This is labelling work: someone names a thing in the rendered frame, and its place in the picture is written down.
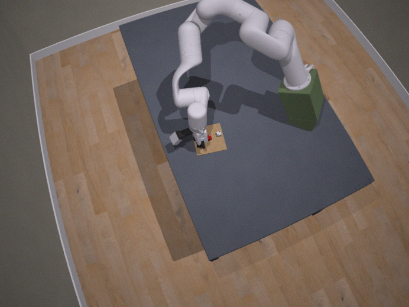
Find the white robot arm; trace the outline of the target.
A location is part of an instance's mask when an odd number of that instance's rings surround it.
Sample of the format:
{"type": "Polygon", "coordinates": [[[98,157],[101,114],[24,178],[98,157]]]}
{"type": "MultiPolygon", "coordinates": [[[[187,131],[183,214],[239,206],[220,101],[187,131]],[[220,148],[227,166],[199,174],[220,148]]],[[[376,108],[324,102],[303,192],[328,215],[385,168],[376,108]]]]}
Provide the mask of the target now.
{"type": "Polygon", "coordinates": [[[179,80],[185,72],[202,63],[200,35],[217,15],[227,16],[241,24],[239,36],[247,46],[274,60],[279,60],[286,77],[284,85],[287,89],[299,91],[311,82],[309,72],[314,66],[311,64],[307,67],[308,64],[303,64],[294,28],[288,21],[275,21],[267,34],[268,15],[249,3],[243,0],[200,0],[185,20],[186,23],[178,28],[181,63],[172,80],[173,99],[177,107],[188,107],[189,127],[175,131],[170,136],[173,145],[177,145],[183,137],[193,132],[204,134],[207,127],[208,89],[206,87],[179,89],[179,80]]]}

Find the tan mat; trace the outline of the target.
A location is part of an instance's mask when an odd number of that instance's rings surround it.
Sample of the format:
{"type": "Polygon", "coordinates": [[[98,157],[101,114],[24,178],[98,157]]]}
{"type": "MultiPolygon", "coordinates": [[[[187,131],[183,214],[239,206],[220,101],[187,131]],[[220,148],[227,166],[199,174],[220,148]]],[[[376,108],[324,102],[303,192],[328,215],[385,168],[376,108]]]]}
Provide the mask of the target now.
{"type": "Polygon", "coordinates": [[[204,142],[204,149],[202,149],[202,147],[197,148],[197,143],[194,141],[197,156],[227,150],[220,123],[207,125],[206,131],[207,135],[210,135],[212,140],[208,141],[207,143],[204,142]],[[221,131],[222,136],[217,137],[216,132],[218,131],[221,131]]]}

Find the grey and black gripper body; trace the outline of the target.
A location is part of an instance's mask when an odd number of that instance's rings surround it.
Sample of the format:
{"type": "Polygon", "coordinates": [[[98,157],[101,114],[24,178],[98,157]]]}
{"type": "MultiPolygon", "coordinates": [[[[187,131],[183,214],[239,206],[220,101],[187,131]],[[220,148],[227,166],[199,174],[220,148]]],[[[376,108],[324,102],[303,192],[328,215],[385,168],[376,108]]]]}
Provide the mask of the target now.
{"type": "Polygon", "coordinates": [[[206,129],[205,129],[205,131],[204,131],[204,134],[194,133],[194,132],[193,132],[193,136],[194,136],[194,138],[195,138],[195,140],[196,140],[196,143],[197,143],[198,145],[201,145],[201,141],[204,141],[205,143],[208,142],[208,137],[207,137],[207,131],[206,131],[206,129]]]}

